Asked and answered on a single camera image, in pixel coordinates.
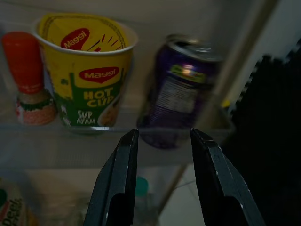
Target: seasoning bottle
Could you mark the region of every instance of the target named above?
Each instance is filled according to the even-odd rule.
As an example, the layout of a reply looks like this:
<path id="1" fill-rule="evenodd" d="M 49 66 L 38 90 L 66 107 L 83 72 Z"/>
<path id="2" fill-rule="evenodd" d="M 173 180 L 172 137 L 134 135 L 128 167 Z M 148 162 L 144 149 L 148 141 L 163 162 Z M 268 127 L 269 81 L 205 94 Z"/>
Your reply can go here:
<path id="1" fill-rule="evenodd" d="M 20 123 L 43 125 L 56 116 L 54 100 L 44 88 L 43 63 L 39 43 L 26 32 L 9 32 L 2 45 L 19 94 L 16 114 Z"/>

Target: teal bottle cap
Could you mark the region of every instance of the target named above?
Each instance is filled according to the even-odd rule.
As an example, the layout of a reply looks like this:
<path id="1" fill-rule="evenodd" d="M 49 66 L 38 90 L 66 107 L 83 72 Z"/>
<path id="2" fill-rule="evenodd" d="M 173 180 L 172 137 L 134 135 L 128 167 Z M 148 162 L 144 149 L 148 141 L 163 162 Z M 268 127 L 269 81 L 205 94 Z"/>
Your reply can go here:
<path id="1" fill-rule="evenodd" d="M 137 177 L 136 179 L 136 195 L 145 196 L 149 189 L 149 183 L 143 177 Z"/>

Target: maggi logo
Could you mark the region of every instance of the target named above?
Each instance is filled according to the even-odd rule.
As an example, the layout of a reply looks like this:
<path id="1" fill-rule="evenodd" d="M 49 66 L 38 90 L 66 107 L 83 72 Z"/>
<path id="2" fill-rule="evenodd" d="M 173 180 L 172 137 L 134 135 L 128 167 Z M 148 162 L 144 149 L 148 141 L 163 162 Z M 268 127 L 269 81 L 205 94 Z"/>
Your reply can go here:
<path id="1" fill-rule="evenodd" d="M 88 39 L 90 31 L 87 28 L 80 28 L 66 35 L 61 41 L 62 48 L 81 50 Z"/>

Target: can lid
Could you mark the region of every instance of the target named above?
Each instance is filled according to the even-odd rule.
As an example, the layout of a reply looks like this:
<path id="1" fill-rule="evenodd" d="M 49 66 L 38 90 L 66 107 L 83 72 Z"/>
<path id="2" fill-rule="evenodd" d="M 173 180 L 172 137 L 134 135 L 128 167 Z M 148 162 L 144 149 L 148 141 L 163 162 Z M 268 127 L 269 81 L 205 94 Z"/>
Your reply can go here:
<path id="1" fill-rule="evenodd" d="M 170 34 L 166 37 L 166 44 L 169 48 L 199 61 L 222 61 L 222 57 L 212 49 L 209 42 L 188 35 Z"/>

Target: plastic bottle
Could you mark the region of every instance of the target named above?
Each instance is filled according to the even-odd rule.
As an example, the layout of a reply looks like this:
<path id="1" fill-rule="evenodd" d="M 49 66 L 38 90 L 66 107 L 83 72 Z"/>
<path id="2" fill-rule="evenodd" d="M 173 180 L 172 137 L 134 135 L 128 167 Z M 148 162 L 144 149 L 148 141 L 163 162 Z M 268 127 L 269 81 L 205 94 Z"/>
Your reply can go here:
<path id="1" fill-rule="evenodd" d="M 157 213 L 148 189 L 147 180 L 137 177 L 133 226 L 154 226 L 157 222 Z"/>

